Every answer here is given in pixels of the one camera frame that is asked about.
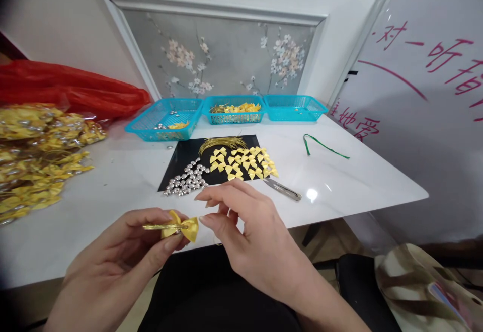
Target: flower painting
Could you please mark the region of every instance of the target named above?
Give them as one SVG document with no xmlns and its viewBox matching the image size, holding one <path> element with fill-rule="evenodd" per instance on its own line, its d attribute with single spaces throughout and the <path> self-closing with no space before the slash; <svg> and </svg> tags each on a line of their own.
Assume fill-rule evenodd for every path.
<svg viewBox="0 0 483 332">
<path fill-rule="evenodd" d="M 123 10 L 165 97 L 297 94 L 314 27 Z"/>
</svg>

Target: black pants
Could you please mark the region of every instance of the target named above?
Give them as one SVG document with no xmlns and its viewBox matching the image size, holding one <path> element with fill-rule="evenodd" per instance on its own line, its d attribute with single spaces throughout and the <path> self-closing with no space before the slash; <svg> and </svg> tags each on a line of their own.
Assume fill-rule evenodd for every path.
<svg viewBox="0 0 483 332">
<path fill-rule="evenodd" d="M 295 313 L 231 268 L 222 246 L 172 255 L 159 274 L 139 332 L 301 331 Z"/>
</svg>

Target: whiteboard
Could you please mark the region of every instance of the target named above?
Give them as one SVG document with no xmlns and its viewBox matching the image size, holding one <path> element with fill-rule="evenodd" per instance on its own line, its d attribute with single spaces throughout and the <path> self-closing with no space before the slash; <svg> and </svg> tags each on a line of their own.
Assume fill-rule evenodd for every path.
<svg viewBox="0 0 483 332">
<path fill-rule="evenodd" d="M 398 242 L 483 234 L 482 84 L 483 0 L 388 0 L 330 117 L 428 191 L 372 213 Z"/>
</svg>

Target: white frame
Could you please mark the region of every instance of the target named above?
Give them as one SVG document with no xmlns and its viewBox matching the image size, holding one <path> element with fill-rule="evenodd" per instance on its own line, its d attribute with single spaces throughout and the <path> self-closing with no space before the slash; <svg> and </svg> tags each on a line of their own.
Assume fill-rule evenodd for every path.
<svg viewBox="0 0 483 332">
<path fill-rule="evenodd" d="M 211 2 L 195 0 L 104 0 L 108 11 L 121 33 L 126 46 L 134 59 L 134 62 L 141 73 L 146 87 L 155 101 L 161 98 L 161 93 L 157 89 L 156 83 L 147 67 L 139 47 L 134 39 L 134 35 L 129 28 L 127 20 L 122 12 L 123 9 L 143 10 L 164 13 L 190 14 L 211 16 L 230 19 L 253 20 L 260 22 L 276 22 L 285 24 L 315 26 L 316 30 L 312 39 L 305 70 L 302 74 L 303 80 L 310 75 L 313 64 L 313 55 L 316 53 L 314 46 L 319 46 L 319 38 L 322 34 L 322 27 L 327 15 L 314 14 L 295 14 L 260 8 L 242 8 L 233 5 L 219 5 Z"/>
<path fill-rule="evenodd" d="M 380 12 L 384 8 L 385 4 L 387 4 L 390 0 L 376 0 L 374 5 L 371 8 L 369 15 L 364 23 L 364 27 L 361 30 L 359 38 L 357 39 L 356 45 L 354 49 L 352 49 L 351 55 L 349 55 L 349 59 L 342 71 L 341 77 L 334 88 L 331 97 L 329 99 L 329 103 L 327 104 L 327 108 L 332 108 L 332 105 L 335 103 L 337 97 L 339 96 L 340 92 L 342 91 L 342 86 L 344 85 L 344 81 L 347 78 L 349 71 L 352 69 L 354 64 L 356 63 L 359 54 L 361 53 L 362 47 L 364 46 L 366 39 L 369 36 L 369 33 L 372 29 L 372 26 L 377 20 Z"/>
</svg>

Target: blue plastic basket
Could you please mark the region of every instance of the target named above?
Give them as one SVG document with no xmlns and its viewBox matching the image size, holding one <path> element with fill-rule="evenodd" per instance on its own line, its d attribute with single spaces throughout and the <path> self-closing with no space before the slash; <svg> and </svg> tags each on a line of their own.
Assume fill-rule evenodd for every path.
<svg viewBox="0 0 483 332">
<path fill-rule="evenodd" d="M 311 96 L 266 95 L 263 99 L 271 121 L 314 122 L 329 111 Z"/>
<path fill-rule="evenodd" d="M 210 109 L 216 105 L 239 106 L 245 102 L 259 103 L 262 107 L 259 112 L 210 113 Z M 211 124 L 256 123 L 262 120 L 264 113 L 265 104 L 260 96 L 211 96 L 205 99 L 203 105 L 203 114 Z"/>
<path fill-rule="evenodd" d="M 186 141 L 190 139 L 193 130 L 201 116 L 203 101 L 196 98 L 164 98 L 137 116 L 125 130 L 141 137 L 144 141 Z M 185 128 L 174 130 L 154 129 L 159 123 L 169 126 L 173 123 L 189 121 Z"/>
</svg>

